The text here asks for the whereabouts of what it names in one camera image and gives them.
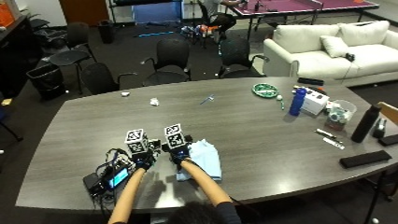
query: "door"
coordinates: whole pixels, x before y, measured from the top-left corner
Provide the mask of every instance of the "door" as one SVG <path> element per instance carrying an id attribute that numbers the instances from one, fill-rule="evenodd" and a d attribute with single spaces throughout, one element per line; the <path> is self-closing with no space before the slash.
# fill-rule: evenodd
<path id="1" fill-rule="evenodd" d="M 59 0 L 66 23 L 81 21 L 89 26 L 107 20 L 105 0 Z"/>

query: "pen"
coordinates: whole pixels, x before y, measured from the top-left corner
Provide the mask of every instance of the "pen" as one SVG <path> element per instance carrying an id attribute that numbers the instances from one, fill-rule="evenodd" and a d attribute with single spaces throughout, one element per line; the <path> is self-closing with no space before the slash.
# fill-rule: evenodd
<path id="1" fill-rule="evenodd" d="M 208 95 L 208 97 L 207 97 L 206 99 L 203 99 L 203 101 L 202 101 L 199 104 L 202 105 L 202 104 L 206 103 L 208 100 L 212 101 L 212 99 L 214 99 L 214 94 Z"/>
<path id="2" fill-rule="evenodd" d="M 320 129 L 316 129 L 314 132 L 315 132 L 316 134 L 320 134 L 322 136 L 330 138 L 334 142 L 336 142 L 336 143 L 339 143 L 339 144 L 343 144 L 342 141 L 338 141 L 338 140 L 336 140 L 336 136 L 334 136 L 331 133 L 327 133 L 327 132 L 324 132 L 324 131 L 320 130 Z"/>

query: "human hand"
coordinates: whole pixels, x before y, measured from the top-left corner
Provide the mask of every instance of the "human hand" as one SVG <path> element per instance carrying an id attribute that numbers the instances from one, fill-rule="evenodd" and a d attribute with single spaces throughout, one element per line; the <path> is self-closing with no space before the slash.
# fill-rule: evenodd
<path id="1" fill-rule="evenodd" d="M 146 171 L 157 160 L 149 152 L 143 152 L 133 155 L 131 161 L 135 164 L 135 169 L 142 168 Z"/>
<path id="2" fill-rule="evenodd" d="M 175 147 L 168 150 L 170 153 L 170 161 L 175 164 L 179 165 L 183 159 L 188 158 L 188 148 L 187 145 L 182 147 Z"/>

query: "human arm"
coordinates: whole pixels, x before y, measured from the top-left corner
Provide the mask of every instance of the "human arm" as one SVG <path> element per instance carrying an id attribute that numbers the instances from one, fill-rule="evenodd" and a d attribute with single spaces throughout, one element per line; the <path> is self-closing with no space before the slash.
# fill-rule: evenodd
<path id="1" fill-rule="evenodd" d="M 127 222 L 142 176 L 155 162 L 155 159 L 150 153 L 135 154 L 130 160 L 135 163 L 135 171 L 125 184 L 123 191 L 119 200 L 115 203 L 107 224 Z"/>
<path id="2" fill-rule="evenodd" d="M 202 192 L 207 196 L 212 206 L 219 203 L 231 202 L 231 199 L 211 177 L 199 169 L 199 167 L 191 164 L 188 161 L 180 162 L 180 167 L 186 170 L 188 175 L 195 179 Z"/>
<path id="3" fill-rule="evenodd" d="M 127 222 L 127 218 L 133 209 L 134 197 L 135 197 L 138 185 L 141 183 L 143 174 L 145 174 L 145 169 L 138 168 L 138 170 L 134 172 L 130 179 L 127 180 L 122 195 L 119 197 L 119 200 L 115 203 L 115 207 L 113 209 L 107 224 L 113 224 L 117 222 L 121 223 Z"/>
<path id="4" fill-rule="evenodd" d="M 235 7 L 238 4 L 240 4 L 240 0 L 235 0 L 235 1 L 222 0 L 220 4 L 226 7 Z"/>

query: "white wall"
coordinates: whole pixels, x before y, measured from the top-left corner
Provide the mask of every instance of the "white wall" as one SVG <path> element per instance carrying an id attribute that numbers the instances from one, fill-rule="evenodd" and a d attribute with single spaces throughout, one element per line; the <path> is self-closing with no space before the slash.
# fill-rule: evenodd
<path id="1" fill-rule="evenodd" d="M 39 19 L 49 21 L 49 26 L 65 26 L 66 21 L 57 0 L 14 0 L 19 8 L 26 7 L 30 14 L 39 14 Z"/>

